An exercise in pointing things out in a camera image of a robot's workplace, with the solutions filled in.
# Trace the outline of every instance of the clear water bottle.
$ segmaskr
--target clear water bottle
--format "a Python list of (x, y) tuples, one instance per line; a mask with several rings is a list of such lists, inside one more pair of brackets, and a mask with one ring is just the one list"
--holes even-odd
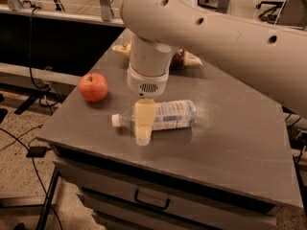
[[(153, 130), (191, 127), (195, 123), (196, 108), (192, 101), (156, 103)], [(126, 127), (134, 121), (133, 107), (122, 114), (112, 115), (114, 127)]]

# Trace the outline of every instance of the bolt hole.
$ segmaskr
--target bolt hole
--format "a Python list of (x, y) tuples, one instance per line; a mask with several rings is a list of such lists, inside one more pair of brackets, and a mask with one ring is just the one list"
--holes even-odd
[(276, 35), (273, 35), (273, 36), (271, 36), (270, 38), (269, 38), (269, 43), (270, 44), (273, 44), (273, 43), (275, 43), (277, 41), (277, 36)]
[(168, 3), (169, 3), (169, 0), (162, 0), (162, 1), (160, 2), (160, 5), (161, 5), (162, 7), (165, 7)]
[(202, 22), (203, 22), (203, 18), (199, 18), (197, 21), (196, 21), (196, 24), (199, 26), (199, 25), (201, 25), (202, 24)]

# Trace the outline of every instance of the power adapter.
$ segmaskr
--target power adapter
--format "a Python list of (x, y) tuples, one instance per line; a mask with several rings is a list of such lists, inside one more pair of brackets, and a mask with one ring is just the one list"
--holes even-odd
[(28, 151), (26, 157), (44, 157), (46, 150), (46, 147), (41, 146), (30, 147), (30, 150)]

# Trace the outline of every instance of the crumpled wrapper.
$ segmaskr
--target crumpled wrapper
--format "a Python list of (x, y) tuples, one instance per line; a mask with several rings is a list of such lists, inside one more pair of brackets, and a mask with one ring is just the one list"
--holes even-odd
[[(131, 42), (126, 42), (123, 45), (114, 45), (112, 50), (115, 53), (130, 57)], [(176, 54), (172, 58), (170, 69), (178, 68), (199, 68), (202, 66), (201, 59), (194, 56), (183, 49), (178, 49)]]

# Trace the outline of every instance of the gray tabletop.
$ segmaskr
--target gray tabletop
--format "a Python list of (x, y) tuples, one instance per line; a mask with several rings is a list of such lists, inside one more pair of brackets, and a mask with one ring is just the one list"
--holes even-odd
[[(114, 44), (129, 37), (125, 30)], [(126, 84), (128, 63), (109, 49), (91, 70), (106, 76), (106, 99), (87, 103), (76, 88), (37, 138), (239, 195), (302, 207), (279, 104), (207, 64), (176, 70), (156, 101), (193, 101), (196, 123), (154, 131), (150, 144), (138, 147), (130, 130), (118, 130), (110, 121), (112, 114), (137, 101)]]

